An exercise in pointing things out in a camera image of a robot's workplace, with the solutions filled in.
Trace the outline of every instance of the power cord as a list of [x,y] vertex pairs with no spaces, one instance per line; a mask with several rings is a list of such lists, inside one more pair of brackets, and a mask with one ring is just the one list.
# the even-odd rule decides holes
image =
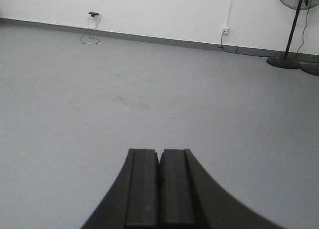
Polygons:
[[245,56],[258,56],[258,57],[273,57],[273,56],[259,56],[259,55],[250,55],[250,54],[243,54],[243,53],[238,53],[238,48],[236,48],[236,51],[235,52],[231,52],[231,51],[227,51],[224,49],[224,46],[223,46],[223,36],[224,36],[225,32],[223,31],[223,33],[221,34],[221,40],[220,40],[220,46],[218,46],[218,48],[221,48],[223,51],[227,52],[227,53],[231,53],[231,54],[239,54],[239,55],[245,55]]
[[97,38],[94,38],[91,36],[92,32],[94,30],[96,30],[96,28],[98,27],[98,25],[100,24],[100,22],[102,21],[102,16],[100,14],[98,14],[98,16],[100,16],[100,20],[98,23],[95,23],[95,28],[91,30],[91,32],[88,34],[89,38],[92,39],[92,40],[97,40],[97,42],[93,42],[93,43],[85,43],[82,41],[83,37],[88,33],[88,31],[90,30],[90,19],[91,19],[91,16],[89,16],[89,25],[88,25],[88,28],[87,30],[85,31],[85,33],[83,34],[83,36],[79,39],[79,41],[84,44],[84,45],[96,45],[96,44],[99,44],[100,43],[100,40],[97,39]]
[[306,31],[307,24],[308,24],[308,14],[309,14],[309,11],[310,11],[310,8],[311,8],[312,1],[313,1],[313,0],[310,0],[310,6],[309,6],[309,8],[308,8],[307,15],[306,15],[306,24],[305,24],[304,31],[303,31],[303,42],[302,42],[302,44],[300,45],[300,47],[298,48],[298,51],[296,52],[295,59],[297,58],[297,55],[298,55],[300,49],[302,48],[302,46],[303,46],[304,43],[305,43],[305,31]]

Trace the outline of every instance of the standing fan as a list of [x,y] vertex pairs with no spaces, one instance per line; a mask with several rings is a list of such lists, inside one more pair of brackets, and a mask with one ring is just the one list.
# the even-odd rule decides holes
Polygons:
[[301,67],[301,64],[293,59],[288,59],[288,53],[290,49],[290,44],[294,36],[298,16],[300,10],[306,10],[312,7],[315,7],[319,5],[319,0],[280,0],[284,5],[291,9],[296,10],[296,15],[294,19],[294,23],[290,32],[288,44],[286,47],[286,51],[283,57],[270,57],[267,59],[267,62],[270,65],[280,67],[280,68],[286,68],[286,69],[298,69]]

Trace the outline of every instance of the gray floor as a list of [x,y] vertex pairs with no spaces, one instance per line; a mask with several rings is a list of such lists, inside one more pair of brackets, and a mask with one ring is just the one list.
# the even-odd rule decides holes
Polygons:
[[190,148],[237,199],[319,225],[319,77],[265,58],[0,26],[0,228],[78,229],[129,148]]

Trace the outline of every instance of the fan pole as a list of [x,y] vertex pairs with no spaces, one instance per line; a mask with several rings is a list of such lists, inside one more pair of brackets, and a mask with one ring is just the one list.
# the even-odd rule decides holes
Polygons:
[[294,36],[294,32],[295,32],[295,28],[296,28],[296,25],[297,25],[297,20],[298,20],[298,16],[299,16],[299,12],[300,12],[302,3],[303,3],[303,0],[299,0],[298,7],[297,7],[297,10],[296,10],[295,19],[294,19],[294,23],[293,23],[293,26],[291,28],[288,44],[287,44],[286,51],[285,51],[285,54],[284,54],[284,59],[287,59],[287,57],[288,57],[291,41],[293,40],[293,36]]

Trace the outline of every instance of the fan stand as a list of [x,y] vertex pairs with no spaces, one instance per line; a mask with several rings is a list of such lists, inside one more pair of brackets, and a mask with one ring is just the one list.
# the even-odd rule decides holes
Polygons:
[[294,32],[295,32],[295,28],[297,25],[297,20],[298,20],[298,16],[299,16],[299,12],[300,12],[302,3],[303,3],[303,0],[299,0],[294,23],[293,23],[293,26],[291,28],[291,32],[290,32],[290,36],[289,36],[289,40],[288,40],[288,44],[286,47],[284,57],[270,57],[267,59],[268,64],[270,64],[272,66],[280,67],[280,68],[285,68],[285,69],[298,69],[301,67],[301,64],[298,61],[293,60],[293,59],[288,59],[287,57],[288,57],[291,41],[292,41],[293,36],[294,36]]
[[301,69],[304,72],[307,72],[309,74],[319,76],[319,64],[316,64],[316,63],[304,64],[301,66]]

